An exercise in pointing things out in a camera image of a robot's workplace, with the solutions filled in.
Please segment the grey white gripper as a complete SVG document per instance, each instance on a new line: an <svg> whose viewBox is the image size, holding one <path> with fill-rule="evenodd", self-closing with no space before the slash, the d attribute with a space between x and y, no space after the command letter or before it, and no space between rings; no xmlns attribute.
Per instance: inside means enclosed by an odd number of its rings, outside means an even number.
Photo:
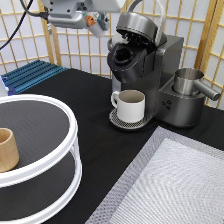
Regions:
<svg viewBox="0 0 224 224"><path fill-rule="evenodd" d="M103 31L110 27L105 4L100 0L40 0L49 9L48 21L62 28L83 29L98 24Z"/></svg>

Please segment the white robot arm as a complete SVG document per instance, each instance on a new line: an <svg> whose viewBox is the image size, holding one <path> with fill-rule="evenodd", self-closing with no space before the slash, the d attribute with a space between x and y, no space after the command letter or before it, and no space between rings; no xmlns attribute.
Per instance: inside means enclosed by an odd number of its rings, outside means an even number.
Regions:
<svg viewBox="0 0 224 224"><path fill-rule="evenodd" d="M62 28L87 27L85 12L119 12L125 0L40 0L49 9L48 21Z"/></svg>

